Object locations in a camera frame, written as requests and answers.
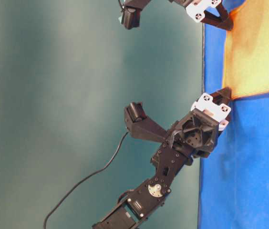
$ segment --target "wire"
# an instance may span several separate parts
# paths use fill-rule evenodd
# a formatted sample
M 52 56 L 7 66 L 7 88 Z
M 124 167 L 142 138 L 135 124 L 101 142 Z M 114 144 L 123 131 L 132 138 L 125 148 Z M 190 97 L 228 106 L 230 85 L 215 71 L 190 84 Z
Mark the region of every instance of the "wire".
M 128 193 L 131 193 L 131 192 L 133 192 L 133 191 L 134 191 L 134 189 L 129 189 L 129 190 L 125 191 L 122 195 L 120 195 L 120 197 L 119 197 L 118 200 L 117 200 L 117 204 L 119 204 L 119 203 L 121 202 L 121 200 L 122 200 Z
M 100 169 L 100 170 L 97 170 L 93 173 L 91 173 L 90 175 L 86 176 L 84 179 L 82 179 L 80 182 L 78 182 L 77 184 L 75 184 L 71 189 L 70 191 L 67 192 L 66 195 L 64 195 L 64 197 L 58 202 L 58 204 L 47 214 L 47 216 L 45 217 L 44 219 L 44 222 L 43 222 L 43 229 L 46 229 L 46 226 L 47 226 L 47 221 L 49 219 L 49 217 L 51 216 L 51 214 L 54 213 L 54 211 L 63 203 L 63 201 L 74 191 L 74 189 L 76 189 L 81 183 L 83 183 L 84 181 L 86 181 L 87 179 L 89 179 L 90 177 L 104 171 L 110 164 L 111 162 L 114 160 L 115 156 L 117 155 L 117 153 L 119 152 L 120 148 L 121 148 L 121 145 L 122 145 L 122 142 L 124 140 L 124 138 L 126 137 L 126 135 L 128 134 L 128 131 L 123 135 L 122 139 L 120 140 L 120 143 L 119 145 L 117 146 L 117 149 L 115 151 L 115 153 L 113 154 L 113 156 L 111 157 L 111 159 L 109 160 L 109 162 L 105 165 L 104 168 Z
M 117 0 L 117 1 L 119 2 L 119 5 L 120 5 L 120 7 L 121 7 L 121 10 L 123 11 L 124 8 L 123 8 L 123 5 L 121 4 L 121 0 Z

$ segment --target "teal wall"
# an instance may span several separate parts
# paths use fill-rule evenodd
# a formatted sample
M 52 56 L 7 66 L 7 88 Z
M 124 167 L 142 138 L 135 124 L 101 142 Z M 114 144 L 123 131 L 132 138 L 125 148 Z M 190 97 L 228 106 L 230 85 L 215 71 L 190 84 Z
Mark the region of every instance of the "teal wall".
M 199 97 L 201 24 L 166 0 L 150 3 L 139 29 L 118 16 L 116 0 L 0 0 L 0 229 L 42 228 L 65 192 L 109 160 L 130 102 L 168 128 Z M 154 174 L 157 147 L 128 136 L 48 228 L 90 228 Z M 141 228 L 196 228 L 198 173 L 198 160 L 184 168 Z

